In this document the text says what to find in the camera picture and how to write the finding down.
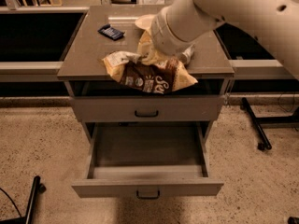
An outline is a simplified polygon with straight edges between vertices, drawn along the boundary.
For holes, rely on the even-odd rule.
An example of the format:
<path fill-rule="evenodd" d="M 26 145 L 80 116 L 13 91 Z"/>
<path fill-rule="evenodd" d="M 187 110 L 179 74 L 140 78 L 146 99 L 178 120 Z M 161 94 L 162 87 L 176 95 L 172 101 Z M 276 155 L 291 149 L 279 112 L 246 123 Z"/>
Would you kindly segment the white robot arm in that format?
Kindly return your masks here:
<path fill-rule="evenodd" d="M 292 0 L 176 0 L 135 22 L 149 32 L 153 46 L 177 55 L 199 36 L 229 23 L 263 46 L 299 78 L 299 4 Z"/>

